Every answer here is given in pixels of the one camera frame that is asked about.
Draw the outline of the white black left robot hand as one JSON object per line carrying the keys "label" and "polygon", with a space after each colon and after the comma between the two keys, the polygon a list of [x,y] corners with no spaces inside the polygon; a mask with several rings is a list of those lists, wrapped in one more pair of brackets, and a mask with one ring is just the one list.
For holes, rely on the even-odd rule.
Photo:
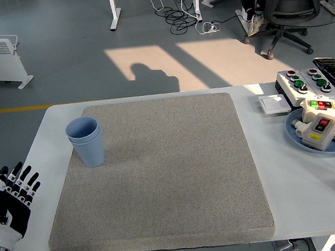
{"label": "white black left robot hand", "polygon": [[31,215],[31,205],[40,187],[39,173],[32,175],[32,166],[17,163],[13,170],[0,170],[0,251],[12,251],[25,234]]}

